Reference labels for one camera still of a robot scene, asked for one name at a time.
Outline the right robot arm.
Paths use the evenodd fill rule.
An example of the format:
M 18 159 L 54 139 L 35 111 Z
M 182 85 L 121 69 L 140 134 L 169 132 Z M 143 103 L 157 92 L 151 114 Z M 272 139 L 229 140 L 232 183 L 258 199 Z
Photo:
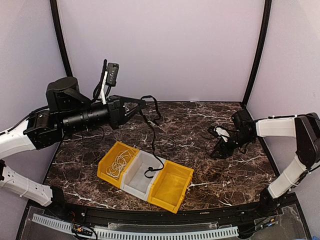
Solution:
M 265 187 L 255 205 L 255 213 L 266 217 L 274 213 L 286 195 L 301 181 L 319 168 L 320 118 L 315 112 L 269 116 L 253 119 L 246 110 L 231 116 L 234 129 L 221 125 L 210 126 L 207 131 L 217 139 L 209 156 L 215 160 L 230 158 L 235 150 L 243 153 L 256 139 L 290 139 L 294 143 L 293 159 L 279 176 Z

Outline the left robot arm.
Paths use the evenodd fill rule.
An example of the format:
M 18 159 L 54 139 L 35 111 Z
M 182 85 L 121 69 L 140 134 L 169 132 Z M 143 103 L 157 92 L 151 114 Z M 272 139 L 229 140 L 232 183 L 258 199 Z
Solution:
M 41 150 L 60 142 L 64 135 L 108 124 L 112 129 L 127 123 L 145 108 L 143 99 L 112 95 L 92 101 L 80 93 L 75 77 L 51 82 L 46 90 L 47 106 L 32 111 L 12 128 L 0 134 L 0 186 L 20 197 L 51 208 L 60 218 L 71 213 L 59 187 L 37 183 L 12 170 L 4 158 L 17 153 Z

